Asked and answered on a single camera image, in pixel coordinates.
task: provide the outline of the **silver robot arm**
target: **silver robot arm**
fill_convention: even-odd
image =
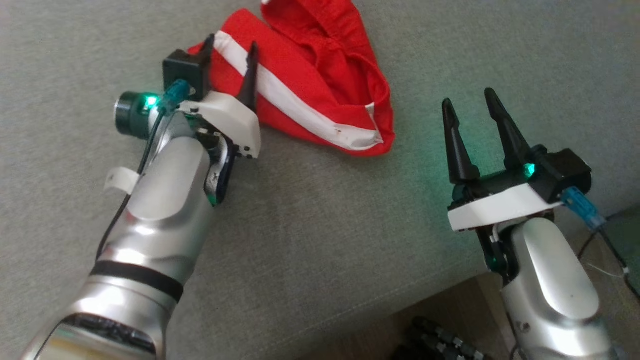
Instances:
[[[487,267],[502,276],[502,299],[527,359],[617,359],[593,284],[553,223],[564,193],[587,193],[591,169],[571,150],[530,148],[493,89],[485,90],[504,149],[505,171],[480,176],[442,104],[452,229],[478,235]]]
[[[193,60],[208,77],[202,64],[208,64],[210,53],[178,55],[179,62]],[[122,175],[134,174],[131,196],[93,270],[22,359],[165,358],[168,323],[207,238],[214,207],[224,199],[234,160],[260,153],[254,113],[257,47],[248,62],[237,98],[210,92],[208,81],[199,90],[197,81],[190,83],[201,92],[199,101],[181,102],[177,110],[175,104],[169,111],[156,106],[162,100],[153,94],[121,96],[116,126],[147,139],[151,157],[139,177],[131,171]],[[114,176],[110,173],[108,183]]]

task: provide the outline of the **gray fabric surface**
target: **gray fabric surface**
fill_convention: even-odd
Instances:
[[[350,158],[263,129],[169,330],[171,359],[287,359],[484,271],[448,228],[440,103],[472,157],[500,169],[492,86],[530,143],[572,148],[605,214],[639,201],[638,4],[357,0],[392,89],[397,140]],[[161,60],[241,1],[0,1],[0,351],[19,354],[77,291],[121,201],[107,171],[143,144],[112,106],[159,90]],[[561,212],[570,236],[580,227]]]

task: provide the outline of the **black cable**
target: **black cable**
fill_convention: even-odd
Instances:
[[[622,266],[622,269],[623,270],[627,269],[627,263],[622,258],[622,256],[620,256],[620,254],[618,254],[618,251],[616,250],[616,248],[613,247],[613,244],[611,243],[611,239],[609,239],[609,236],[607,235],[607,233],[604,231],[604,229],[602,227],[598,230],[598,234],[600,234],[600,236],[602,236],[602,239],[604,240],[604,242],[607,244],[607,246],[609,247],[609,249],[613,253],[613,256],[616,257],[616,260],[618,260],[618,263],[620,264],[620,266]]]
[[[156,138],[156,133],[158,132],[158,128],[160,127],[160,123],[162,122],[162,119],[163,119],[165,113],[166,113],[165,109],[161,109],[160,110],[160,112],[158,113],[158,118],[156,118],[156,122],[154,123],[154,126],[151,129],[151,133],[149,134],[149,139],[147,140],[147,145],[145,146],[145,152],[142,154],[142,159],[140,160],[140,165],[138,165],[137,173],[139,175],[142,175],[142,172],[144,171],[145,166],[147,165],[147,160],[149,159],[149,154],[151,153],[151,147],[154,144],[154,139]],[[127,205],[129,203],[129,199],[131,199],[131,195],[127,194],[127,196],[124,197],[124,200],[122,201],[122,204],[120,205],[120,208],[118,208],[118,211],[116,212],[116,215],[111,220],[111,223],[109,224],[109,227],[107,227],[107,231],[105,231],[104,235],[102,235],[102,239],[100,240],[100,245],[98,245],[98,251],[95,253],[95,260],[96,261],[98,261],[98,259],[100,258],[100,255],[102,255],[102,251],[104,251],[104,246],[107,243],[107,239],[109,238],[109,235],[111,234],[111,231],[113,230],[114,226],[116,226],[116,223],[118,222],[118,219],[122,216],[122,213],[124,212],[124,209],[127,208]]]
[[[584,255],[584,251],[587,250],[587,247],[596,238],[597,234],[598,233],[591,233],[591,236],[589,236],[587,241],[584,242],[584,245],[582,246],[582,248],[580,248],[580,251],[578,251],[578,260],[582,259],[582,256]]]
[[[513,348],[511,349],[511,353],[509,353],[509,360],[515,359],[516,351],[518,351],[518,345],[513,345]]]
[[[629,281],[629,268],[627,266],[627,262],[622,258],[622,256],[620,256],[620,253],[613,246],[613,244],[611,243],[611,239],[609,238],[609,235],[607,235],[603,227],[599,228],[596,232],[591,234],[591,236],[587,239],[587,241],[584,242],[584,245],[578,252],[578,260],[582,259],[582,256],[584,255],[584,251],[587,249],[589,244],[595,239],[595,236],[598,234],[602,237],[604,242],[607,244],[609,250],[611,250],[611,252],[613,253],[613,256],[618,261],[618,264],[620,264],[620,267],[622,267],[622,272],[623,272],[622,279],[625,281],[625,285],[634,294],[634,296],[636,297],[636,300],[640,304],[640,294],[638,294],[636,288],[633,287],[633,285]]]

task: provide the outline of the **red cloth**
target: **red cloth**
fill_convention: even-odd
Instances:
[[[308,123],[317,122],[311,112],[287,112],[284,108],[289,101],[287,95],[279,92],[274,95],[268,84],[260,83],[260,70],[259,120],[297,138],[330,145],[353,155],[375,156],[388,152],[395,138],[389,86],[378,68],[360,14],[351,1],[263,0],[263,3],[266,4],[262,5],[262,14],[271,28],[242,9],[229,17],[221,31],[229,34],[245,51],[256,41],[260,64],[295,94],[292,98],[299,98],[331,120],[324,124],[345,124],[359,129],[352,136],[350,130],[342,134],[344,128],[340,130],[340,127],[328,131],[333,129],[329,126],[324,127],[325,131],[315,131],[315,135]],[[220,36],[216,36],[211,83],[217,91],[237,94],[244,74],[229,64],[226,52],[230,50],[222,50],[219,39]],[[196,46],[190,51],[194,53],[199,48]],[[364,134],[372,131],[379,133],[377,140],[365,139],[369,135]]]

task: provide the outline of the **wooden floor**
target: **wooden floor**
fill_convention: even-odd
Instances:
[[[577,249],[581,243],[572,244]],[[612,274],[621,270],[609,249],[594,241],[582,261]],[[640,359],[640,304],[619,278],[605,275],[590,265],[586,272],[600,296],[600,307],[614,344],[629,359]],[[300,360],[390,359],[403,343],[403,333],[414,316],[425,316],[492,359],[508,359],[515,339],[500,297],[498,275],[485,274],[373,323],[350,337],[320,348]]]

